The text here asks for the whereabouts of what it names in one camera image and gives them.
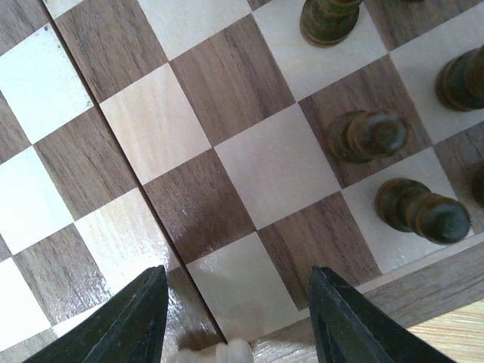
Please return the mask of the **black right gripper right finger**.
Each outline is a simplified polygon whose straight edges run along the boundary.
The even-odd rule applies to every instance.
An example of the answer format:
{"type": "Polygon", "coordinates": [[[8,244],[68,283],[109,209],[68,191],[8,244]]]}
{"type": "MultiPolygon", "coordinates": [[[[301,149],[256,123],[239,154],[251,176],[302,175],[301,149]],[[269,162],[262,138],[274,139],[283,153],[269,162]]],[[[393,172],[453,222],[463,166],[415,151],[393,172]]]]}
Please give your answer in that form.
{"type": "Polygon", "coordinates": [[[309,311],[319,362],[452,362],[329,267],[312,268],[309,311]]]}

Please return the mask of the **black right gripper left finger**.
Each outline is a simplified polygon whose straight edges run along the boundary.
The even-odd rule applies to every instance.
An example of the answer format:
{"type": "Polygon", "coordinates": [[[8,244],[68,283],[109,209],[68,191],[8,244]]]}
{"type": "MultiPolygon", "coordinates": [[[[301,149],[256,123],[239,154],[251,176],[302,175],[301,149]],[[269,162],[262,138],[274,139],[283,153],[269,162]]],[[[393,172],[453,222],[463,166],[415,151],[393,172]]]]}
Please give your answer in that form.
{"type": "Polygon", "coordinates": [[[28,362],[159,362],[168,310],[162,265],[144,270],[95,313],[28,362]]]}

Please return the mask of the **cream piece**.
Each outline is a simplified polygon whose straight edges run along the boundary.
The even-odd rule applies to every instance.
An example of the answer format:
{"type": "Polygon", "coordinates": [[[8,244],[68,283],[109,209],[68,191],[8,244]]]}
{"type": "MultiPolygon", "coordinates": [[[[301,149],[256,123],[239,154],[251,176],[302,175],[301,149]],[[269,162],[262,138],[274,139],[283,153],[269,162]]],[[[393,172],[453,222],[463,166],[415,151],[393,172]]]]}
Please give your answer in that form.
{"type": "Polygon", "coordinates": [[[254,363],[250,344],[242,339],[234,339],[228,343],[218,343],[202,351],[190,349],[180,350],[174,357],[174,362],[182,363],[254,363]]]}

